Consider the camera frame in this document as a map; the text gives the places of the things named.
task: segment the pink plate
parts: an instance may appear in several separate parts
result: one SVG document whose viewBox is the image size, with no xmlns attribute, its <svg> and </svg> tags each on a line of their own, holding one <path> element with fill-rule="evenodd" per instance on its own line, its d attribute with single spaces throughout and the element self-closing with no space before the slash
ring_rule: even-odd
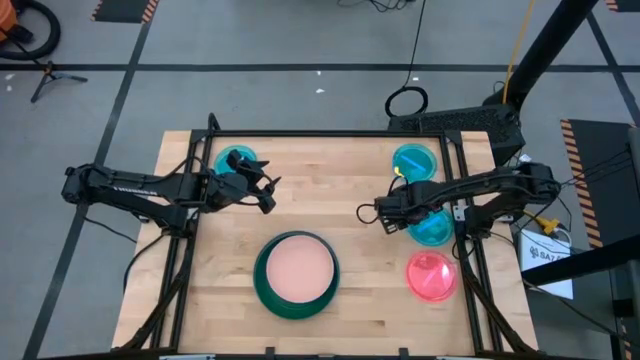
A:
<svg viewBox="0 0 640 360">
<path fill-rule="evenodd" d="M 456 289 L 456 268 L 437 251 L 415 253 L 407 264 L 406 276 L 411 292 L 425 301 L 444 301 Z"/>
<path fill-rule="evenodd" d="M 267 280 L 284 300 L 307 303 L 319 298 L 333 279 L 333 258 L 318 240 L 291 236 L 276 245 L 267 259 Z"/>
</svg>

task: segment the orange object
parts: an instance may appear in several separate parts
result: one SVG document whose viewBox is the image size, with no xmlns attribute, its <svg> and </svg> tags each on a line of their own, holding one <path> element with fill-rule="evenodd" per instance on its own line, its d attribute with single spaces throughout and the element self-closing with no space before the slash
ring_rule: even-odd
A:
<svg viewBox="0 0 640 360">
<path fill-rule="evenodd" d="M 9 31 L 17 23 L 16 9 L 11 5 L 11 0 L 0 0 L 0 27 Z M 0 41 L 6 38 L 4 34 L 0 33 Z"/>
</svg>

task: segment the black pole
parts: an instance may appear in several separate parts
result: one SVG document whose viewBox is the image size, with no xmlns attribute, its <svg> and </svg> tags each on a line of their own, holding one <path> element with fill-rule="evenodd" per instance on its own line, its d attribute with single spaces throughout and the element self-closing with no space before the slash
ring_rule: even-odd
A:
<svg viewBox="0 0 640 360">
<path fill-rule="evenodd" d="M 608 270 L 634 259 L 640 259 L 640 235 L 523 271 L 522 278 L 540 286 Z"/>
<path fill-rule="evenodd" d="M 598 0 L 562 0 L 511 76 L 507 103 L 520 110 L 538 78 L 587 18 Z M 504 88 L 489 96 L 483 105 L 502 103 Z"/>
</svg>

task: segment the gray floor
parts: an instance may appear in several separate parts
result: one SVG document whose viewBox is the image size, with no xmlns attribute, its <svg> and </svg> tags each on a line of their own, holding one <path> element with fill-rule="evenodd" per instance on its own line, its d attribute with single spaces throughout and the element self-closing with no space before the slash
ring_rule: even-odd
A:
<svg viewBox="0 0 640 360">
<path fill-rule="evenodd" d="M 140 25 L 92 23 L 89 15 L 97 0 L 42 2 L 63 26 L 52 55 L 56 62 L 129 62 Z M 537 2 L 521 56 L 556 4 Z M 504 65 L 526 7 L 524 0 L 429 0 L 416 62 Z M 615 14 L 602 3 L 594 13 L 618 63 L 640 65 L 639 38 L 633 35 L 640 32 L 640 15 Z M 378 14 L 368 5 L 340 8 L 332 0 L 162 0 L 140 63 L 407 63 L 418 15 L 415 4 Z M 37 19 L 27 14 L 24 23 Z M 606 64 L 587 24 L 555 63 Z M 7 75 L 14 76 L 7 80 Z M 0 219 L 5 229 L 0 251 L 3 359 L 22 357 L 74 214 L 59 196 L 64 169 L 93 160 L 124 74 L 79 75 L 90 81 L 53 85 L 32 105 L 28 99 L 40 75 L 0 71 L 0 166 L 5 169 L 0 201 L 10 204 L 5 206 L 9 216 Z M 106 165 L 151 172 L 162 133 L 204 127 L 210 111 L 225 129 L 384 129 L 384 100 L 405 77 L 405 72 L 364 71 L 136 72 Z M 412 77 L 429 91 L 429 110 L 435 111 L 480 104 L 504 74 L 416 72 Z M 640 96 L 640 74 L 625 74 L 625 79 Z M 394 111 L 417 106 L 417 99 L 408 96 L 398 99 Z M 559 131 L 563 118 L 632 122 L 611 74 L 545 74 L 522 109 L 525 152 L 551 165 L 561 180 L 570 177 Z M 575 192 L 562 197 L 577 219 Z M 559 206 L 548 214 L 567 220 Z M 131 235 L 139 227 L 130 215 L 106 207 L 92 207 L 89 217 Z M 576 219 L 574 241 L 586 248 L 584 224 Z M 40 356 L 109 349 L 132 252 L 125 240 L 85 224 Z M 613 327 L 606 310 L 608 281 L 606 274 L 595 274 L 576 281 L 575 291 L 581 306 Z M 531 294 L 530 305 L 545 351 L 610 358 L 608 337 L 553 299 Z"/>
</svg>

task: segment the blue petri dish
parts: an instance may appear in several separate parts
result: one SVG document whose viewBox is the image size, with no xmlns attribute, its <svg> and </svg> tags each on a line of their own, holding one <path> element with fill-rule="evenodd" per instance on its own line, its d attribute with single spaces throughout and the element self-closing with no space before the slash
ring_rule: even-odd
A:
<svg viewBox="0 0 640 360">
<path fill-rule="evenodd" d="M 396 168 L 408 182 L 429 180 L 436 173 L 436 157 L 431 150 L 420 144 L 406 144 L 393 154 L 392 169 Z"/>
<path fill-rule="evenodd" d="M 224 150 L 222 150 L 220 154 L 216 156 L 216 160 L 213 162 L 213 170 L 216 172 L 216 174 L 235 172 L 235 170 L 231 169 L 229 164 L 227 164 L 227 157 L 229 156 L 229 153 L 232 150 L 238 150 L 238 152 L 240 153 L 240 155 L 242 155 L 243 158 L 247 158 L 253 161 L 258 160 L 256 153 L 253 152 L 253 150 L 251 150 L 250 148 L 244 145 L 232 145 L 224 148 Z"/>
<path fill-rule="evenodd" d="M 430 212 L 419 224 L 409 225 L 409 234 L 425 246 L 444 245 L 453 235 L 453 217 L 445 209 Z"/>
</svg>

